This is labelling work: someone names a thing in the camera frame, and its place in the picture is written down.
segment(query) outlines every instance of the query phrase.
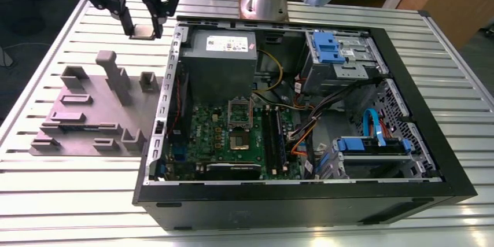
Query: orange wire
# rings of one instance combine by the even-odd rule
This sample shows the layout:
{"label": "orange wire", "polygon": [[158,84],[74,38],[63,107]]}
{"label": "orange wire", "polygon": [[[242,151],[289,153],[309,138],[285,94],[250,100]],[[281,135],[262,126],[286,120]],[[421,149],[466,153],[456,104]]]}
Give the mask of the orange wire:
{"label": "orange wire", "polygon": [[306,137],[307,137],[307,135],[310,134],[310,132],[313,131],[314,127],[315,127],[315,124],[311,126],[311,128],[310,128],[310,129],[306,131],[306,133],[303,134],[303,136],[302,136],[302,138],[301,138],[299,142],[297,142],[295,146],[293,147],[293,150],[290,151],[290,154],[294,154],[297,147],[301,145],[301,143],[302,143],[303,139],[306,139]]}
{"label": "orange wire", "polygon": [[393,135],[391,135],[391,133],[389,132],[389,129],[387,129],[386,124],[385,124],[385,121],[383,121],[382,119],[379,119],[379,124],[381,124],[381,128],[383,129],[385,136],[386,136],[387,138],[391,138],[391,137],[393,137]]}
{"label": "orange wire", "polygon": [[297,95],[295,95],[295,98],[294,98],[294,106],[295,106],[297,108],[305,108],[306,106],[299,105],[299,104],[297,103],[297,100],[299,99],[299,97],[301,97],[301,94],[297,94]]}

